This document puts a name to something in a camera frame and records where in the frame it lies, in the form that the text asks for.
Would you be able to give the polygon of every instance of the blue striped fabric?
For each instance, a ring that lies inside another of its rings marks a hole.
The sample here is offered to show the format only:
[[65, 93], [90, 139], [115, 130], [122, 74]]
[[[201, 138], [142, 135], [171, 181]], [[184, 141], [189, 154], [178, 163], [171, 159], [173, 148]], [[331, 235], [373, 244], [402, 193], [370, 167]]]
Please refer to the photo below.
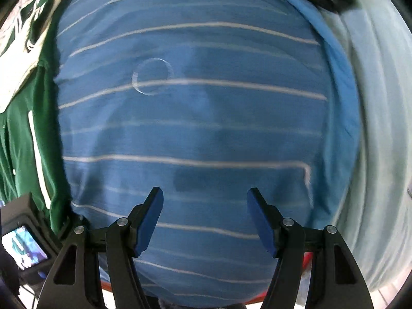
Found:
[[357, 113], [356, 89], [343, 64], [336, 101], [323, 36], [286, 0], [71, 0], [57, 41], [74, 211], [104, 227], [163, 189], [135, 261], [147, 294], [213, 307], [267, 288], [276, 262], [247, 213], [251, 187], [302, 225], [330, 222], [358, 141], [357, 117], [336, 120]]

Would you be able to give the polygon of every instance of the white fabric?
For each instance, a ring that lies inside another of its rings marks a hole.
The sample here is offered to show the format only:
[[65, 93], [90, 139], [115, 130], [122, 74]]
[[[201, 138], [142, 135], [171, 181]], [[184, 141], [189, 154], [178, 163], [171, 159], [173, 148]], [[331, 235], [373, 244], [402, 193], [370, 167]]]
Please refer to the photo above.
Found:
[[51, 23], [51, 18], [60, 4], [61, 0], [54, 0], [53, 8], [49, 13], [47, 21], [43, 27], [42, 33], [36, 44], [27, 49], [27, 38], [30, 32], [32, 22], [40, 13], [36, 1], [34, 11], [26, 20], [20, 32], [16, 33], [16, 38], [0, 57], [0, 113], [3, 113], [13, 97], [18, 93], [20, 87], [24, 84], [31, 71], [36, 67], [40, 51], [46, 38], [47, 31]]
[[390, 0], [322, 14], [354, 67], [363, 126], [336, 225], [375, 290], [412, 260], [412, 35]]

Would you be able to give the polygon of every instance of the small display screen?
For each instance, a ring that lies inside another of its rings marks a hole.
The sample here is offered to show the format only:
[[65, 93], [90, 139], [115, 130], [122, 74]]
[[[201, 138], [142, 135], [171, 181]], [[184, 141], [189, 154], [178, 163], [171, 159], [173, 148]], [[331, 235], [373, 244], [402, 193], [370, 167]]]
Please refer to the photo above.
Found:
[[25, 226], [4, 235], [2, 243], [20, 269], [30, 268], [47, 259], [46, 253]]

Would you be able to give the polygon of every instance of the silver screw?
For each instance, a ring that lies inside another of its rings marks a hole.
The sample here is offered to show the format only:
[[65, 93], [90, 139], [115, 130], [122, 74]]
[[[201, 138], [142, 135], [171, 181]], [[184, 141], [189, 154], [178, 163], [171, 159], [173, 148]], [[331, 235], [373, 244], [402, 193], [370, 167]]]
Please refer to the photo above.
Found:
[[335, 234], [337, 232], [336, 228], [333, 225], [328, 225], [326, 227], [326, 231], [329, 232], [330, 234]]
[[283, 219], [283, 224], [286, 225], [287, 227], [291, 227], [292, 225], [294, 225], [294, 220], [292, 220], [291, 218], [284, 218]]
[[82, 225], [75, 228], [75, 234], [80, 235], [84, 232], [84, 227]]
[[125, 217], [119, 218], [116, 222], [119, 227], [123, 227], [128, 223], [128, 219]]

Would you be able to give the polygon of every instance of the clothing pile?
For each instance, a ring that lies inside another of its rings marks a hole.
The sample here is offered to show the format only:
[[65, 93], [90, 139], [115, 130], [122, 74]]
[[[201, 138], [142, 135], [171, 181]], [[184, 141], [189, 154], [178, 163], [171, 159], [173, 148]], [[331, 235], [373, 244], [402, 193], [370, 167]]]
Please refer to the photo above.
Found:
[[161, 187], [134, 262], [165, 306], [267, 289], [251, 187], [335, 224], [370, 290], [410, 264], [412, 35], [390, 0], [20, 0], [0, 52], [0, 199], [32, 192], [58, 232]]

